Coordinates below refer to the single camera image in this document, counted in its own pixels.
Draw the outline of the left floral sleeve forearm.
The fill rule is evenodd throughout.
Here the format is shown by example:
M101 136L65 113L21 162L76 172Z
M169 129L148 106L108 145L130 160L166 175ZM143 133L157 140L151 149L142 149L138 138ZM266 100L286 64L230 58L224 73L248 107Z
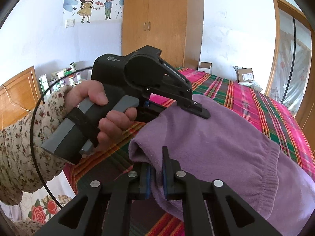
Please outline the left floral sleeve forearm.
M51 94L48 103L36 111L33 128L34 155L43 179L47 182L59 175L65 163L41 148L66 116L65 86ZM31 112L1 130L1 202L17 205L23 192L35 192L42 187L31 153Z

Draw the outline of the person's left hand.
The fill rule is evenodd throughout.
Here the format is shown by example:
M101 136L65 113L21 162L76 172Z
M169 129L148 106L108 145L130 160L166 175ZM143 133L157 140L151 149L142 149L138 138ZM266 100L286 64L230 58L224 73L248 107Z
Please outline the person's left hand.
M86 80L64 94L66 111L70 112L87 97L95 104L108 104L108 98L102 83L95 80ZM98 134L99 145L94 148L93 152L105 151L118 141L122 137L122 133L135 121L136 116L136 108L129 108L125 112L110 111L105 118L101 118L98 123L100 129Z

